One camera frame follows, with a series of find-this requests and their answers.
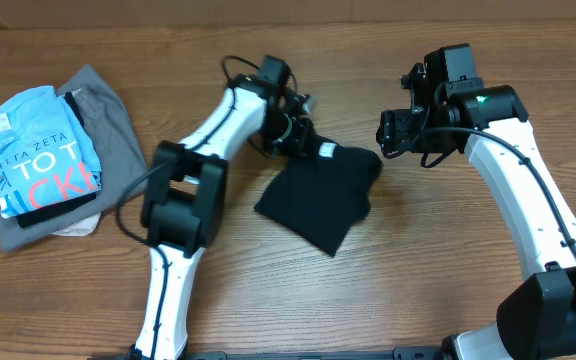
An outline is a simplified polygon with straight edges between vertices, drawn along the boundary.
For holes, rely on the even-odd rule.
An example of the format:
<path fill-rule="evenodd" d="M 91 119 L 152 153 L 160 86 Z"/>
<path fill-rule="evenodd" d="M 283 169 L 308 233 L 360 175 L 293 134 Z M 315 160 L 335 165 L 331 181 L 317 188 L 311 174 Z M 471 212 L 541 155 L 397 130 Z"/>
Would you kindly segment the black t-shirt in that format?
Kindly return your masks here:
<path fill-rule="evenodd" d="M 351 227 L 368 216 L 383 163 L 371 150 L 319 135 L 309 150 L 309 157 L 287 162 L 254 210 L 333 257 Z"/>

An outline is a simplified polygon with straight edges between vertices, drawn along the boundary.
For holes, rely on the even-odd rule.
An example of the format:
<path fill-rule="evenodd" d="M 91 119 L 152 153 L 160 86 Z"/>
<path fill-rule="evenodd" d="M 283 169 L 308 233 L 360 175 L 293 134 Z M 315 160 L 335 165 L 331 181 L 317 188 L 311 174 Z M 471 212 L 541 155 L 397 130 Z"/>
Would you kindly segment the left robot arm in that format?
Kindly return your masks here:
<path fill-rule="evenodd" d="M 137 186 L 145 188 L 141 241 L 151 259 L 144 322 L 127 358 L 184 358 L 194 279 L 222 223 L 229 162 L 253 135 L 272 157 L 310 155 L 311 102 L 289 65 L 267 55 L 253 74 L 228 76 L 212 114 L 180 142 L 161 142 L 151 169 L 121 195 L 119 207 Z"/>

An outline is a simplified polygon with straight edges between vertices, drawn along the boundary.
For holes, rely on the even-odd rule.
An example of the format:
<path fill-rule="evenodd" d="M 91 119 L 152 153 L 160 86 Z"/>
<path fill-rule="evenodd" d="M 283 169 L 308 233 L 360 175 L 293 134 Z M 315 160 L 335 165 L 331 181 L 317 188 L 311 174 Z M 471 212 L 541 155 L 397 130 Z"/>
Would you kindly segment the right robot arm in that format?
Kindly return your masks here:
<path fill-rule="evenodd" d="M 511 233 L 523 281 L 493 323 L 438 346 L 401 347 L 397 359 L 552 359 L 576 355 L 576 217 L 535 140 L 529 114 L 508 85 L 488 87 L 471 48 L 428 53 L 401 77 L 411 105 L 382 113 L 384 157 L 421 155 L 431 168 L 465 155 L 484 179 Z"/>

